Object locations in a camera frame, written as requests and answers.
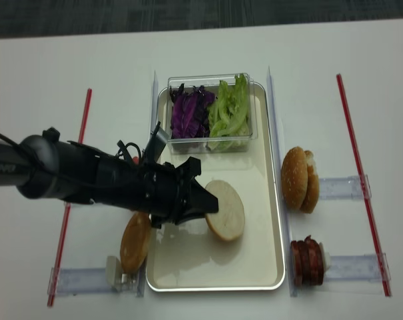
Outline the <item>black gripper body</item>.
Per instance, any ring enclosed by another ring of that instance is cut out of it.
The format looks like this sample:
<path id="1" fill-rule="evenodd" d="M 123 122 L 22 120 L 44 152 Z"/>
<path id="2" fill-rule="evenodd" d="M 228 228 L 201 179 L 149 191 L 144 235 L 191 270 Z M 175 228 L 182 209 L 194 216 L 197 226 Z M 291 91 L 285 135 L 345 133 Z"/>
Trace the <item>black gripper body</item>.
<path id="1" fill-rule="evenodd" d="M 178 167 L 170 163 L 142 163 L 139 175 L 145 190 L 140 210 L 159 217 L 183 216 L 189 183 L 200 174 L 201 161 L 197 158 L 188 158 Z"/>

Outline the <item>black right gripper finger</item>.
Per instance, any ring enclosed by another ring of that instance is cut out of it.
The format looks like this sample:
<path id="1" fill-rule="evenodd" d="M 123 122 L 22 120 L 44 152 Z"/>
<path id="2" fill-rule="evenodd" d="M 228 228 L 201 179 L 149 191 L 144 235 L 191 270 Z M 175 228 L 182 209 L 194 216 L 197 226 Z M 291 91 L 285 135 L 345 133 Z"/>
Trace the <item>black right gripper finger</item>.
<path id="1" fill-rule="evenodd" d="M 159 217 L 156 215 L 151 215 L 151 227 L 155 229 L 161 229 L 164 224 L 171 223 L 174 225 L 180 225 L 182 223 L 186 223 L 188 221 L 204 219 L 205 214 L 192 214 L 192 215 L 183 215 L 177 218 L 168 217 Z"/>

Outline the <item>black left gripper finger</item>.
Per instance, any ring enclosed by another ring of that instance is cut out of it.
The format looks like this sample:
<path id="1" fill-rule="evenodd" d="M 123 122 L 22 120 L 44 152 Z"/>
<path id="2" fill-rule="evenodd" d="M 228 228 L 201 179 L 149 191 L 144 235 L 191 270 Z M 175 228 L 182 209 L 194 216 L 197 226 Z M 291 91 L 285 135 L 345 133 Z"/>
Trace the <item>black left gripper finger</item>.
<path id="1" fill-rule="evenodd" d="M 192 178 L 185 196 L 184 215 L 207 213 L 218 213 L 218 199 Z"/>

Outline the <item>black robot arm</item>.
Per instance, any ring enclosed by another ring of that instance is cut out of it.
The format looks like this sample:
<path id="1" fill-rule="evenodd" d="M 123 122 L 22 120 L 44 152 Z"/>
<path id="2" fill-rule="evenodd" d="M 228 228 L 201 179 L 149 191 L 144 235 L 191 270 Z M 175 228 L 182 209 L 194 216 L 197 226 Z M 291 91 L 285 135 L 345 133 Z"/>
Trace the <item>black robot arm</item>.
<path id="1" fill-rule="evenodd" d="M 74 141 L 62 142 L 51 127 L 16 143 L 0 134 L 0 186 L 15 186 L 28 199 L 58 199 L 79 205 L 103 204 L 151 215 L 164 223 L 202 219 L 218 212 L 218 199 L 203 188 L 200 159 L 160 164 L 168 135 L 159 126 L 134 162 L 127 145 L 109 155 Z"/>

